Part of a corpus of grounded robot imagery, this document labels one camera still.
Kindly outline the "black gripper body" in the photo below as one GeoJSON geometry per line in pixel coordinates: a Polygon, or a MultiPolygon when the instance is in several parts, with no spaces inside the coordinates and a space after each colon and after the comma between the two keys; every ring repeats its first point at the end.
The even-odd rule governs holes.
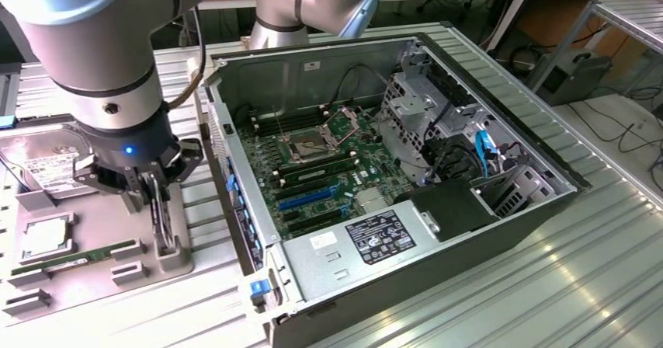
{"type": "Polygon", "coordinates": [[[180,151],[170,126],[168,105],[160,104],[155,114],[138,125],[104,130],[78,122],[98,162],[112,170],[138,168],[155,161],[168,163],[180,151]]]}

